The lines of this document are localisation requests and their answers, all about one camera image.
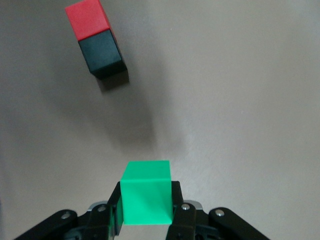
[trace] robotic arm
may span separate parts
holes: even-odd
[[[180,182],[171,185],[173,221],[166,240],[269,240],[228,208],[214,208],[207,214],[200,203],[183,199]],[[108,201],[94,203],[85,214],[60,210],[15,240],[113,240],[122,224],[118,182]]]

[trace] gray surface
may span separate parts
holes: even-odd
[[[64,12],[75,2],[0,2],[0,239],[83,214],[150,159],[171,160],[205,211],[319,239],[318,1],[102,0],[130,76],[104,94]]]

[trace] stacked blocks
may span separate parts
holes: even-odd
[[[91,74],[105,79],[127,70],[99,0],[83,0],[65,12]]]
[[[131,161],[120,180],[126,225],[171,224],[173,220],[170,162]]]

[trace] plastic block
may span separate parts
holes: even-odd
[[[127,70],[111,30],[79,41],[90,73],[98,79]]]
[[[109,30],[107,15],[99,0],[83,0],[65,8],[78,41]]]
[[[120,186],[124,224],[172,223],[173,203],[169,161],[129,162]]]

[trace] green cube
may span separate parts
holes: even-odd
[[[126,225],[171,224],[170,162],[130,161],[120,180]]]

